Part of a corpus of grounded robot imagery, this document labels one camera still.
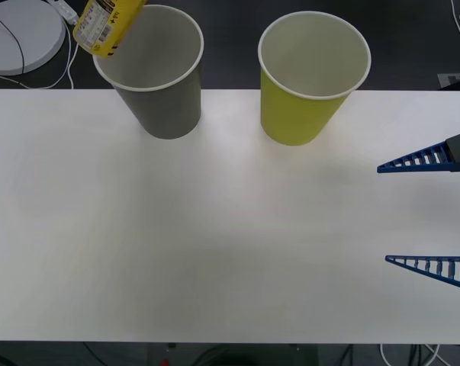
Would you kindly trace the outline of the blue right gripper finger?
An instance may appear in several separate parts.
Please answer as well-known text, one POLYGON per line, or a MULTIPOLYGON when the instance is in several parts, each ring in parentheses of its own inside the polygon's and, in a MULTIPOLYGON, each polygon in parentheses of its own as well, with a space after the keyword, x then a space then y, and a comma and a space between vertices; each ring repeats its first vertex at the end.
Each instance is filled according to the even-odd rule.
POLYGON ((395 172, 460 172, 460 134, 377 167, 378 174, 395 172))
POLYGON ((460 288, 460 256, 386 255, 385 261, 460 288))

